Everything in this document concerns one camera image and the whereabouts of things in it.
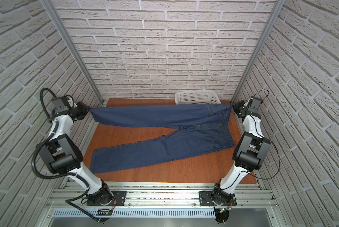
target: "metal post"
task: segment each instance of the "metal post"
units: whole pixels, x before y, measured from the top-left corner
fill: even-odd
[[[96,87],[95,82],[92,79],[90,72],[84,63],[84,60],[82,60],[81,55],[76,48],[76,45],[73,43],[70,34],[68,33],[65,25],[63,24],[63,21],[61,20],[61,17],[58,14],[56,8],[54,7],[51,0],[41,0],[41,2],[44,8],[46,9],[46,12],[48,13],[49,17],[51,18],[52,22],[56,26],[58,33],[61,35],[63,41],[66,43],[66,46],[68,50],[71,52],[72,57],[74,58],[77,65],[81,69],[81,72],[84,75],[85,79],[87,80],[88,84],[90,85],[90,88],[92,89],[96,98],[100,102],[100,105],[102,105],[104,100],[98,88]]]
[[[278,15],[282,10],[282,7],[283,7],[285,1],[286,0],[277,0],[276,3],[274,4],[273,10],[272,10],[272,12],[271,12],[271,14],[268,18],[268,21],[267,21],[262,33],[260,34],[258,42],[255,45],[254,51],[251,54],[248,63],[246,64],[245,70],[244,70],[242,76],[240,77],[240,81],[239,81],[238,85],[236,86],[233,97],[231,98],[231,103],[234,103],[236,97],[239,95],[239,92],[240,92],[243,84],[245,83],[245,80],[248,78],[249,72],[250,72],[255,60],[257,59],[261,48],[265,44],[265,41],[267,40],[268,35],[270,34],[270,31],[272,30],[273,25],[275,24],[275,22],[278,18]]]

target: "blue jeans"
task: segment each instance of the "blue jeans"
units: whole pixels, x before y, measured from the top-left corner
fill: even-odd
[[[91,108],[96,122],[121,127],[178,129],[157,139],[94,150],[90,170],[105,173],[194,157],[235,146],[229,105]]]

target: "denim pants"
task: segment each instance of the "denim pants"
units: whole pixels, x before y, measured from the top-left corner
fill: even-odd
[[[95,121],[103,125],[178,130],[157,139],[96,149],[90,170],[125,170],[233,147],[228,129],[231,108],[208,104],[91,108]]]

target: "white brick wall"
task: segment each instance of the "white brick wall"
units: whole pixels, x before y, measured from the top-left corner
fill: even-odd
[[[238,99],[261,89],[263,131],[284,166],[264,183],[286,224],[339,226],[339,0],[285,2]],[[271,147],[259,175],[277,164]]]
[[[51,126],[39,103],[42,87],[99,104],[41,2],[0,0],[0,226],[34,226],[56,182],[36,178],[30,168]],[[91,115],[75,123],[77,146],[90,123]]]
[[[104,98],[216,89],[228,99],[275,1],[53,2]]]

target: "pant leg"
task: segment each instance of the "pant leg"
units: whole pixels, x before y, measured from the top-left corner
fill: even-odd
[[[137,143],[94,151],[90,170],[106,173],[194,157],[234,146],[219,130],[219,124],[189,126],[176,132]]]
[[[91,108],[96,122],[122,127],[167,127],[181,129],[185,126],[217,122],[228,105],[158,105],[138,107]]]

